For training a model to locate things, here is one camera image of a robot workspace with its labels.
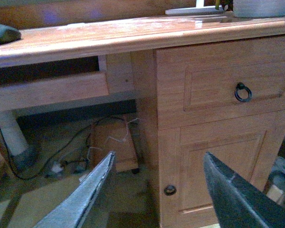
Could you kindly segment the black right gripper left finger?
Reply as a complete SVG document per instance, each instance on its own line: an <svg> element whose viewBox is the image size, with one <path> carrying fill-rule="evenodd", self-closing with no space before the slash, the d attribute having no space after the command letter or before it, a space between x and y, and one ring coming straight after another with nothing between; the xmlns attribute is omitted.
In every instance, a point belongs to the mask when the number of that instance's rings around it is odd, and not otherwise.
<svg viewBox="0 0 285 228"><path fill-rule="evenodd" d="M79 186L36 225L36 228L80 228L115 170L116 152L110 151Z"/></svg>

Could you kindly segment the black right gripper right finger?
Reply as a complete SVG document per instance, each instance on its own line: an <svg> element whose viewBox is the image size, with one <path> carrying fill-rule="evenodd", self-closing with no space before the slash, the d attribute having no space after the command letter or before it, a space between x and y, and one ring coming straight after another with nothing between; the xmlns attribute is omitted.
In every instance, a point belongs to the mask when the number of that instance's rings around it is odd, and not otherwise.
<svg viewBox="0 0 285 228"><path fill-rule="evenodd" d="M203 168L213 208L222 228L285 228L281 207L215 155L207 152Z"/></svg>

